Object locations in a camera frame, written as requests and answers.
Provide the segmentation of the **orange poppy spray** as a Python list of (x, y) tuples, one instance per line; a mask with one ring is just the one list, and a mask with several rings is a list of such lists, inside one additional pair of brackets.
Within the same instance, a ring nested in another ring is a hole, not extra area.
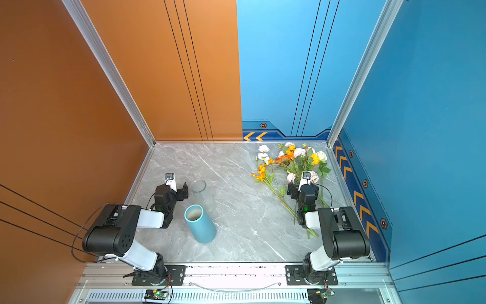
[(305, 168), (306, 150), (296, 148), (294, 144), (283, 146), (275, 161), (276, 165), (282, 168), (286, 174), (287, 172), (293, 172), (297, 175), (296, 180), (300, 179)]
[(296, 211), (291, 209), (291, 207), (286, 203), (284, 200), (284, 196), (280, 193), (280, 190), (277, 189), (275, 185), (275, 174), (266, 164), (259, 164), (256, 167), (256, 172), (251, 173), (251, 177), (254, 179), (254, 182), (259, 184), (264, 184), (269, 190), (277, 197), (280, 204), (291, 214), (291, 217), (296, 221), (297, 214)]

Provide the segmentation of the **white rose stem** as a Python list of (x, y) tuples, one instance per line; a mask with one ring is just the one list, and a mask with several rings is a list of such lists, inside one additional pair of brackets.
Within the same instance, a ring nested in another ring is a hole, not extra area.
[(327, 155), (323, 151), (316, 152), (312, 155), (313, 158), (313, 165), (317, 169), (318, 179), (316, 181), (317, 185), (324, 189), (330, 198), (330, 205), (333, 205), (333, 196), (330, 190), (324, 186), (323, 180), (326, 178), (327, 174), (330, 172), (330, 169), (327, 167)]

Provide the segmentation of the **white ranunculus spray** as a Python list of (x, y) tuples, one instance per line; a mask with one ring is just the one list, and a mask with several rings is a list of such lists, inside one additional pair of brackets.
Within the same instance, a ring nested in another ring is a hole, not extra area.
[(276, 164), (276, 161), (269, 155), (270, 149), (267, 145), (263, 144), (258, 148), (257, 161), (257, 174), (256, 180), (263, 182), (264, 180), (270, 180), (274, 178), (272, 165)]

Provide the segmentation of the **clear ribbed glass vase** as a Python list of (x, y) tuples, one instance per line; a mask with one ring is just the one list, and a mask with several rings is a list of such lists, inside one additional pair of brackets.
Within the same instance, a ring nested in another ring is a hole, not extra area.
[(204, 180), (197, 180), (191, 184), (191, 191), (193, 197), (198, 205), (201, 205), (207, 212), (214, 210), (216, 201), (209, 189), (208, 184)]

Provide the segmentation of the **teal ceramic cylinder vase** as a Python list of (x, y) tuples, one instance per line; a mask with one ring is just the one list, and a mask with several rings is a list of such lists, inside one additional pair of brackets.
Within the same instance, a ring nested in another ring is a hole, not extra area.
[(198, 243), (207, 244), (214, 240), (216, 236), (215, 224), (201, 205), (189, 206), (184, 217)]

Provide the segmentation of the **pink rose stem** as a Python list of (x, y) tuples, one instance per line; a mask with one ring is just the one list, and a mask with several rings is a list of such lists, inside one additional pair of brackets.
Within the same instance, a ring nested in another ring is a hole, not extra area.
[(287, 182), (288, 183), (291, 183), (291, 184), (295, 183), (296, 177), (297, 177), (297, 175), (295, 173), (287, 172)]

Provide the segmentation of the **pink carnation stem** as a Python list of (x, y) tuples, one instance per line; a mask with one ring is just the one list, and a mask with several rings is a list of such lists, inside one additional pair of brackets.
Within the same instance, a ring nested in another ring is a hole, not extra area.
[(314, 171), (309, 171), (309, 173), (310, 173), (310, 182), (312, 184), (317, 184), (319, 181), (319, 175)]

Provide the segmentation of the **mixed flower bunch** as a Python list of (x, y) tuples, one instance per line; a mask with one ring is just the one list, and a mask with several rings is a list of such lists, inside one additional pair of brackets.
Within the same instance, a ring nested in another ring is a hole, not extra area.
[(279, 144), (276, 162), (287, 172), (287, 182), (301, 187), (304, 184), (318, 184), (332, 171), (328, 167), (328, 157), (324, 151), (303, 144)]

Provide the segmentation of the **green circuit board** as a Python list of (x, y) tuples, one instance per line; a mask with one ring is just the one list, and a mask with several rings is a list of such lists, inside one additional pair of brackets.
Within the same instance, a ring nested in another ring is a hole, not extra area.
[(167, 290), (151, 289), (145, 290), (144, 303), (168, 303), (170, 293)]
[(332, 289), (307, 289), (308, 301), (310, 304), (326, 304), (335, 295)]

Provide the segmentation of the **right green circuit board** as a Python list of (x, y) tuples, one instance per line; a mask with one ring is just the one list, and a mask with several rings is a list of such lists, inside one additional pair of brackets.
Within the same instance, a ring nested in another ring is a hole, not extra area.
[(326, 304), (335, 295), (332, 289), (307, 289), (308, 301), (310, 304)]

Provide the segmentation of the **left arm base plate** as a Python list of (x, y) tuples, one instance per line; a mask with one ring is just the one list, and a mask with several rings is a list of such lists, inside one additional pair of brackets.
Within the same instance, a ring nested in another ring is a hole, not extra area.
[(151, 277), (145, 272), (132, 278), (133, 286), (182, 286), (186, 276), (185, 265), (166, 265), (163, 277)]

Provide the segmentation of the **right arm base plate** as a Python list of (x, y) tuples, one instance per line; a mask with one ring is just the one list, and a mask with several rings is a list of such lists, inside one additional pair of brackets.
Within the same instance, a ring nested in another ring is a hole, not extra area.
[(286, 282), (288, 286), (337, 286), (339, 281), (335, 269), (321, 271), (306, 276), (302, 265), (286, 265)]

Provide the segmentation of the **aluminium front rail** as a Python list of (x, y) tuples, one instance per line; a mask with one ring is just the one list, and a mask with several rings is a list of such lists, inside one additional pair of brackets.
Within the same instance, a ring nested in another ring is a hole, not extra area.
[[(288, 286), (286, 265), (291, 262), (231, 262), (186, 263), (186, 276), (182, 286), (205, 290), (263, 290), (267, 288), (310, 288), (312, 286)], [(383, 263), (349, 262), (334, 267), (339, 284), (319, 286), (338, 289), (394, 288), (393, 280)], [(77, 289), (133, 288), (132, 278), (125, 277), (132, 268), (123, 263), (89, 264), (81, 275)]]

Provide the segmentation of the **aluminium corner post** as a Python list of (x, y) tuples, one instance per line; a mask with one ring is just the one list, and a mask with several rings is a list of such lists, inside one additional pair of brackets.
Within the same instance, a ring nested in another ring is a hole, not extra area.
[(120, 98), (143, 139), (150, 148), (153, 148), (156, 144), (156, 139), (82, 2), (79, 0), (63, 0), (62, 3), (72, 20), (75, 22), (79, 32), (82, 34), (82, 37), (90, 48), (92, 54), (95, 56), (97, 62), (105, 73), (105, 76)]
[(330, 130), (327, 139), (327, 146), (329, 148), (334, 146), (403, 2), (403, 0), (387, 0), (385, 2), (363, 56), (361, 57), (356, 73)]

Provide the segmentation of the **right aluminium corner post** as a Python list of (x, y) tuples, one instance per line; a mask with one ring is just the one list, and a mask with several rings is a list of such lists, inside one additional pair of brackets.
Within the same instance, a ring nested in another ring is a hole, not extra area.
[(356, 73), (330, 130), (327, 139), (327, 146), (329, 148), (334, 146), (403, 2), (403, 0), (387, 0), (385, 2), (363, 56), (361, 57)]

